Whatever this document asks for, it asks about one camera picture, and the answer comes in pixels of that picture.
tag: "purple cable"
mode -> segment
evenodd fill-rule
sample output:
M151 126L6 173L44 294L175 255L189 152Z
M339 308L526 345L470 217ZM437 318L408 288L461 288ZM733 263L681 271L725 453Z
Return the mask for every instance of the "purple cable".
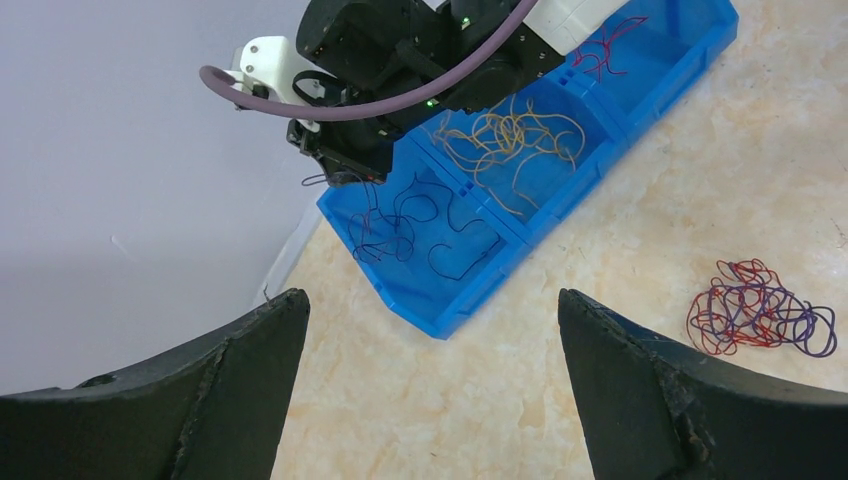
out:
M235 79L220 68L206 65L200 68L200 79L213 92L241 107L278 117L297 118L315 122L345 122L379 117L432 100L459 83L491 57L521 26L539 0L521 0L504 23L485 42L459 65L444 75L415 90L378 102L347 107L304 107L272 102L232 88Z

